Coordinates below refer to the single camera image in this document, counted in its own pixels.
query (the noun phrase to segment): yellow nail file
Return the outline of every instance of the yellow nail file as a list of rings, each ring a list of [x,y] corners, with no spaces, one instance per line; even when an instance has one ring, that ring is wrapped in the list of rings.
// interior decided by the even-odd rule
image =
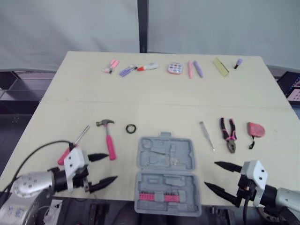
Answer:
[[[215,58],[213,63],[215,64],[215,66],[218,68],[218,70],[220,71],[220,73],[223,76],[227,76],[229,74],[228,69],[226,69],[226,67],[223,65],[223,63],[218,58]]]

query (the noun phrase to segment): glue tube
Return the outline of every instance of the glue tube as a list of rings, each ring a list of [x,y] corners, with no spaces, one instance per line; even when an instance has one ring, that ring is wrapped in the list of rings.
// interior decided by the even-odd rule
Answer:
[[[154,62],[154,63],[149,63],[148,65],[138,68],[137,71],[151,70],[151,69],[156,69],[158,67],[159,67],[159,63]]]

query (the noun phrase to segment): pliers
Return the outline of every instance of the pliers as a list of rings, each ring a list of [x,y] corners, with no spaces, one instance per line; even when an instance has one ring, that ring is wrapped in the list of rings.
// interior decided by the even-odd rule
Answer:
[[[229,120],[230,126],[231,126],[231,136],[229,136],[228,132],[226,131],[225,124],[224,124],[224,118],[222,117],[220,119],[220,125],[221,130],[223,133],[223,138],[227,141],[227,147],[231,153],[235,153],[235,143],[234,141],[237,139],[235,134],[235,124],[233,122],[233,119]]]

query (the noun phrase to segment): black rubber ring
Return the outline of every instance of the black rubber ring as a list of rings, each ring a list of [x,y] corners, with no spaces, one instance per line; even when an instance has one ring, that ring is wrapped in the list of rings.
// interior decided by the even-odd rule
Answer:
[[[129,131],[128,128],[130,128],[130,127],[133,127],[134,130],[133,130],[133,131]],[[126,131],[127,131],[127,133],[129,133],[129,134],[133,134],[133,133],[136,131],[136,126],[135,126],[134,124],[128,124],[128,125],[126,126]]]

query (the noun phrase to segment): hammer head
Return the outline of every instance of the hammer head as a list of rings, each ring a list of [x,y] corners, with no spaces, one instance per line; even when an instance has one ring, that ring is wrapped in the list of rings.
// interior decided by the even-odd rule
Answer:
[[[99,122],[96,122],[97,127],[104,125],[107,126],[108,123],[114,123],[112,120],[101,120]]]

